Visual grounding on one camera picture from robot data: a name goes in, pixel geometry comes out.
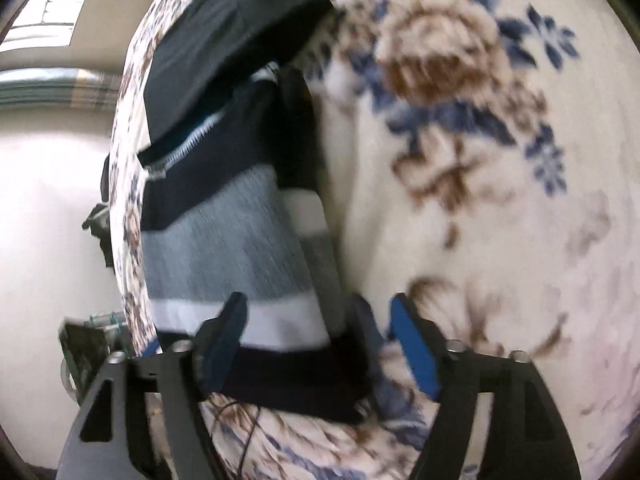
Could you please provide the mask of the black folded garment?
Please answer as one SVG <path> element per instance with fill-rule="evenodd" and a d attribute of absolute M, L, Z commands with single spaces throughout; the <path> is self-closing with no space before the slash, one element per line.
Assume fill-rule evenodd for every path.
<path fill-rule="evenodd" d="M 288 64 L 333 0 L 193 0 L 155 49 L 144 104 L 152 143 L 168 143 L 270 62 Z"/>

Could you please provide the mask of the navy striped knit sweater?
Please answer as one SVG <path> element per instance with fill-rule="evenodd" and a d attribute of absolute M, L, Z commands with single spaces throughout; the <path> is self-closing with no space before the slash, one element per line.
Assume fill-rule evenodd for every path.
<path fill-rule="evenodd" d="M 143 272 L 160 345 L 192 340 L 204 393 L 353 424 L 372 384 L 316 141 L 303 75 L 251 76 L 150 168 Z"/>

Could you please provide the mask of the black device on floor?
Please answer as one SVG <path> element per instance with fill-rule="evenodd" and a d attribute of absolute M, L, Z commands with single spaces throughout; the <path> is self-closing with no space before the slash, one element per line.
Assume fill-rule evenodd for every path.
<path fill-rule="evenodd" d="M 122 312 L 98 314 L 88 320 L 64 318 L 58 329 L 63 361 L 62 385 L 67 394 L 82 403 L 104 361 L 116 351 L 134 355 L 130 331 Z"/>

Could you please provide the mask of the green plaid curtain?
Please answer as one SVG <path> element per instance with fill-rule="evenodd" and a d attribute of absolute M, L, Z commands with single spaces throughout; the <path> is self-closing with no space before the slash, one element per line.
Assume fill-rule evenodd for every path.
<path fill-rule="evenodd" d="M 59 107 L 114 110 L 122 77 L 98 70 L 32 67 L 2 70 L 2 110 Z"/>

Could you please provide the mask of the floral cream bed blanket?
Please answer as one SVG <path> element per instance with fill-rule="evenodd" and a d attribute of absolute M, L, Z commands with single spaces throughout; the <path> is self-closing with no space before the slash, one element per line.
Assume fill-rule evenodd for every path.
<path fill-rule="evenodd" d="M 620 0 L 336 0 L 300 52 L 346 289 L 381 404 L 358 426 L 216 394 L 240 479 L 405 479 L 436 405 L 386 339 L 390 298 L 475 351 L 527 352 L 580 472 L 639 445 L 639 29 Z"/>

